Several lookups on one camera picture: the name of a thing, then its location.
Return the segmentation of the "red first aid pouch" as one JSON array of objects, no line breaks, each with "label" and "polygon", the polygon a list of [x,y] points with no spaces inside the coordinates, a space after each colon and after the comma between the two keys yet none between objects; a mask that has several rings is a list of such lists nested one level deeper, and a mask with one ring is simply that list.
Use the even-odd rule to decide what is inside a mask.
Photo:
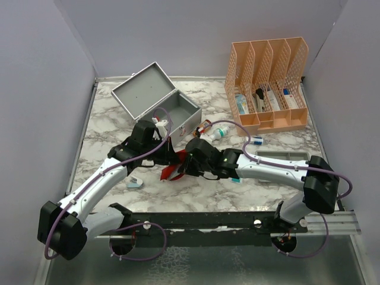
[{"label": "red first aid pouch", "polygon": [[165,167],[161,171],[160,180],[166,180],[166,181],[176,181],[180,179],[184,174],[179,172],[179,168],[184,163],[187,153],[185,150],[178,151],[176,153],[180,159],[180,162],[178,164],[170,165]]}]

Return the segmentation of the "teal white gauze sachet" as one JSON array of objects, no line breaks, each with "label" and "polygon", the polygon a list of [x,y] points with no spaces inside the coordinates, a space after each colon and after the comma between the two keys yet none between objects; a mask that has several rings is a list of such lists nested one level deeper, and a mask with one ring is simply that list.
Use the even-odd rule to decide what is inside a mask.
[{"label": "teal white gauze sachet", "polygon": [[233,183],[242,183],[242,180],[240,178],[231,178],[231,181]]}]

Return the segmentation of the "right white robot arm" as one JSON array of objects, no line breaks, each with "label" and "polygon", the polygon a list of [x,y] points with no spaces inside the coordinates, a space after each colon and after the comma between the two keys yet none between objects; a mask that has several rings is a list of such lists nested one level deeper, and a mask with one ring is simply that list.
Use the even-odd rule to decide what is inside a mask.
[{"label": "right white robot arm", "polygon": [[273,226],[286,232],[311,212],[332,214],[335,211],[339,177],[319,156],[309,160],[280,160],[260,157],[235,148],[218,150],[206,140],[194,138],[185,147],[185,160],[179,173],[216,179],[260,179],[287,185],[298,190],[292,198],[279,203]]}]

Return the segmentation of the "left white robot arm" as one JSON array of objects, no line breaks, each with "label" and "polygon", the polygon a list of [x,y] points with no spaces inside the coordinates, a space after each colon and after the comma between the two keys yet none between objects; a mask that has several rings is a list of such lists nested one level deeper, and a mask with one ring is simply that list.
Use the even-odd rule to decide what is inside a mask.
[{"label": "left white robot arm", "polygon": [[168,119],[137,122],[131,135],[110,149],[101,166],[76,191],[57,203],[48,201],[43,205],[37,239],[45,245],[46,259],[60,255],[71,260],[88,240],[110,230],[120,235],[130,230],[131,219],[115,205],[95,215],[90,213],[144,160],[163,166],[180,161],[172,146],[170,130]]}]

